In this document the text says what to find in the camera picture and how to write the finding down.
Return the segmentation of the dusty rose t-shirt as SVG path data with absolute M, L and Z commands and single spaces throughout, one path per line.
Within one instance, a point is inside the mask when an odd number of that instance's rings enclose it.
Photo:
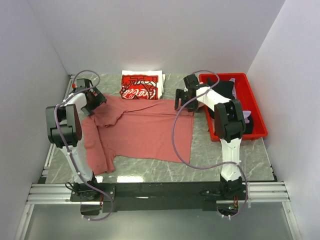
M 116 156 L 190 162 L 193 112 L 177 115 L 173 99 L 106 99 L 81 123 L 86 161 L 95 175 L 115 171 Z

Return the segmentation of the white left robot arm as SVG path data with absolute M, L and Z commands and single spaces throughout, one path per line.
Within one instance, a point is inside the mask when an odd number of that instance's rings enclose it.
M 45 109 L 48 139 L 62 151 L 69 163 L 72 179 L 65 183 L 65 187 L 71 190 L 77 201 L 103 201 L 106 196 L 87 163 L 78 115 L 81 110 L 91 116 L 97 107 L 106 102 L 106 97 L 91 80 L 79 78 L 72 84 L 72 91 L 62 104 Z

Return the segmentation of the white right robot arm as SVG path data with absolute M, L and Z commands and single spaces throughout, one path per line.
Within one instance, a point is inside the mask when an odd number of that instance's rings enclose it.
M 214 131 L 222 147 L 222 166 L 220 184 L 216 195 L 226 200 L 245 190 L 240 169 L 240 146 L 246 123 L 242 105 L 237 99 L 222 96 L 214 90 L 220 78 L 216 75 L 217 82 L 213 85 L 200 83 L 195 74 L 186 76 L 183 81 L 185 90 L 175 91 L 174 109 L 181 113 L 183 108 L 193 112 L 198 109 L 198 103 L 204 104 L 214 112 Z

